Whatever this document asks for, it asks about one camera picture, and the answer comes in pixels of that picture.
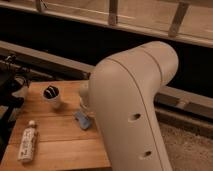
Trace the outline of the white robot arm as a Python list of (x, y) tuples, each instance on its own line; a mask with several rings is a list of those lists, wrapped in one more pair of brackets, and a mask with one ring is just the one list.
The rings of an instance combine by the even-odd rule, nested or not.
[(95, 115), (113, 171), (173, 171), (154, 98), (177, 69), (175, 50), (152, 41), (113, 54), (92, 70), (81, 104)]

